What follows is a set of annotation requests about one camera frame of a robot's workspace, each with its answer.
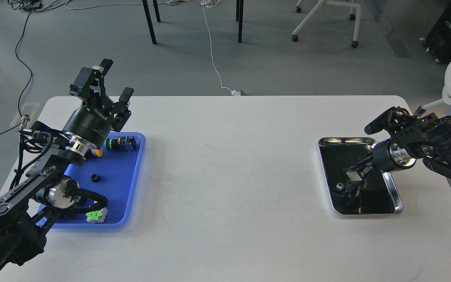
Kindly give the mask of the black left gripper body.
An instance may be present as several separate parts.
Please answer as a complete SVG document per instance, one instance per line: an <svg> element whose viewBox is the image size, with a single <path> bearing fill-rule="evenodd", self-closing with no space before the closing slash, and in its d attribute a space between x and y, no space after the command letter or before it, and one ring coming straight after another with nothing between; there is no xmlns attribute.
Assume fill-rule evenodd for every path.
<svg viewBox="0 0 451 282"><path fill-rule="evenodd" d="M113 102L107 95L99 67L83 67L69 93L82 100L63 127L68 135L78 136L100 148L109 132L120 132L131 116L129 104Z"/></svg>

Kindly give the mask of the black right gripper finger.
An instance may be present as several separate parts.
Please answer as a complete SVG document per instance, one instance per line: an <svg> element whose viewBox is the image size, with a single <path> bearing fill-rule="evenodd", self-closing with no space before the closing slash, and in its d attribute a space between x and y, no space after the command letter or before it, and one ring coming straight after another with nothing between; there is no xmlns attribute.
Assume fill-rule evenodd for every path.
<svg viewBox="0 0 451 282"><path fill-rule="evenodd" d="M343 172L346 176L346 182L365 184L373 165L369 161L358 162L356 165L346 168Z"/></svg>
<svg viewBox="0 0 451 282"><path fill-rule="evenodd" d="M345 182L338 182L337 194L340 198L352 202L361 196L361 192L367 186L367 182L367 179L356 181L347 179Z"/></svg>

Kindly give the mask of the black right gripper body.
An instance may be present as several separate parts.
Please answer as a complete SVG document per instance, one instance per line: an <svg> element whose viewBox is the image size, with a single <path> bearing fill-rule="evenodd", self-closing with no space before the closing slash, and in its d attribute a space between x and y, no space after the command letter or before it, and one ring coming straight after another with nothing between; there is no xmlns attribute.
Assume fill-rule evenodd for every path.
<svg viewBox="0 0 451 282"><path fill-rule="evenodd" d="M383 172L396 172L412 168L417 160L392 139L377 143L372 152L357 164L357 173L365 177L373 169Z"/></svg>

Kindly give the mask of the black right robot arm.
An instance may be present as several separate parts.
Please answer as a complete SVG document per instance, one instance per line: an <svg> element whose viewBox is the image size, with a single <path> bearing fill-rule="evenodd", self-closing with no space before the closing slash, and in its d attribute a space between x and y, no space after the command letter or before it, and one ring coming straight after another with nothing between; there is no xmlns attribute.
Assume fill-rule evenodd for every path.
<svg viewBox="0 0 451 282"><path fill-rule="evenodd" d="M372 172L403 171L413 167L417 159L422 159L429 170L451 179L451 116L417 117L402 107L390 107L364 128L369 135L382 130L390 137L376 143L356 165L343 170L346 179L336 185L338 196L356 203Z"/></svg>

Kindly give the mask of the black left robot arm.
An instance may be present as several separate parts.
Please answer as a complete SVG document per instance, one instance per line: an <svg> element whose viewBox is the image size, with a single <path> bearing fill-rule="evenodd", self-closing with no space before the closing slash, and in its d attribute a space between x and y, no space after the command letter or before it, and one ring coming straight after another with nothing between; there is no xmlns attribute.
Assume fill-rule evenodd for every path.
<svg viewBox="0 0 451 282"><path fill-rule="evenodd" d="M36 121L31 128L20 126L23 146L39 143L43 150L32 160L32 168L20 168L19 180L0 197L0 270L5 264L23 265L43 253L46 234L61 215L101 210L105 196L81 189L65 171L81 165L89 149L100 149L109 132L122 130L131 116L129 100L133 89L125 88L118 102L105 93L104 77L113 64L103 59L99 66L82 68L70 85L70 95L82 100L62 130Z"/></svg>

